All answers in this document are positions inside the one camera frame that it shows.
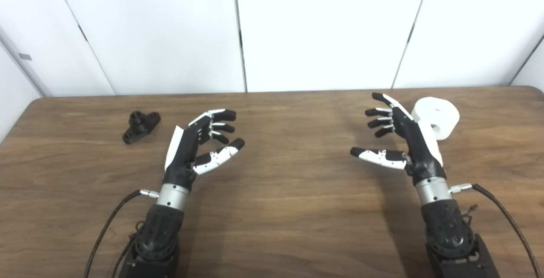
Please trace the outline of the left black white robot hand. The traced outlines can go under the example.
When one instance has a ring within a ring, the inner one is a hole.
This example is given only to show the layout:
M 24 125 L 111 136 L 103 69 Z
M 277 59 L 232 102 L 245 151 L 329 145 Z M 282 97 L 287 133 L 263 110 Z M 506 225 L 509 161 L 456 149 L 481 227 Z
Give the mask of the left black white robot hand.
M 235 156 L 245 141 L 241 138 L 229 141 L 222 132 L 234 133 L 235 127 L 226 122 L 236 118 L 237 113 L 233 110 L 209 110 L 191 121 L 186 129 L 177 127 L 172 140 L 177 144 L 168 151 L 162 183 L 192 191 L 199 175 L 218 168 Z M 219 141 L 223 147 L 198 155 L 199 147 L 209 140 Z

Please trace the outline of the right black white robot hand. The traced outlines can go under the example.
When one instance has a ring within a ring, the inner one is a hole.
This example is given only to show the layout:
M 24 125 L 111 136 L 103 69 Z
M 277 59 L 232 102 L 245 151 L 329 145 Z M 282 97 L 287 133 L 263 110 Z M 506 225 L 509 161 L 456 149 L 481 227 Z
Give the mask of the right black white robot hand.
M 373 108 L 365 111 L 374 116 L 368 127 L 377 129 L 375 137 L 397 134 L 407 144 L 406 152 L 353 147 L 350 154 L 361 160 L 379 166 L 405 170 L 417 184 L 424 179 L 447 179 L 442 155 L 431 125 L 423 120 L 416 121 L 402 104 L 392 97 L 373 92 L 372 98 L 387 105 L 387 108 Z

